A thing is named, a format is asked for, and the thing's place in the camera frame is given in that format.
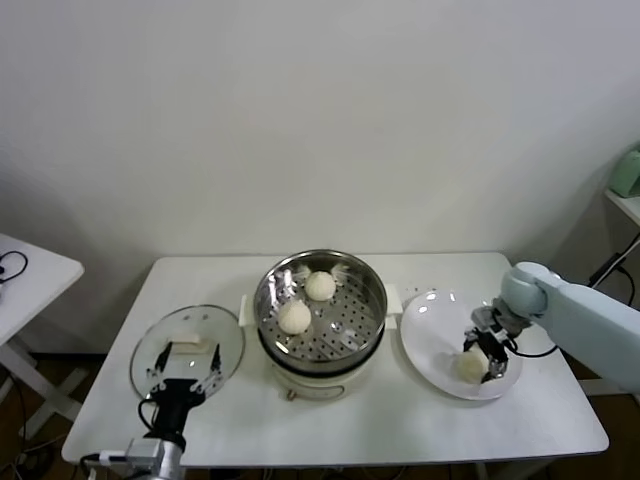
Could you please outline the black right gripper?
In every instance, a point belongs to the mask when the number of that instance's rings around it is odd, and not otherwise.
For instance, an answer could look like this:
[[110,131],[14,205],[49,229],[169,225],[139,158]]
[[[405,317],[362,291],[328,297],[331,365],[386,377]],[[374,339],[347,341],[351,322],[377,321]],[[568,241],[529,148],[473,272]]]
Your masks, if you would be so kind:
[[492,333],[476,327],[466,330],[464,337],[463,353],[480,352],[488,361],[481,383],[503,378],[509,365],[509,357],[503,344]]

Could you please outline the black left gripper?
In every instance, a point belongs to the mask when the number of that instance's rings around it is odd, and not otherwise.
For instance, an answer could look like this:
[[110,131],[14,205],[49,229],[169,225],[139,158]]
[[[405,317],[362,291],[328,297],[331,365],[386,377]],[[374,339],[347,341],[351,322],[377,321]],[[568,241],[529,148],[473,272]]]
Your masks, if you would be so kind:
[[164,372],[171,355],[172,342],[158,354],[154,366],[146,370],[150,399],[157,414],[149,429],[149,437],[164,441],[184,441],[184,428],[191,409],[204,403],[206,396],[217,393],[224,385],[220,345],[214,350],[208,374],[198,383],[194,379],[167,379]]

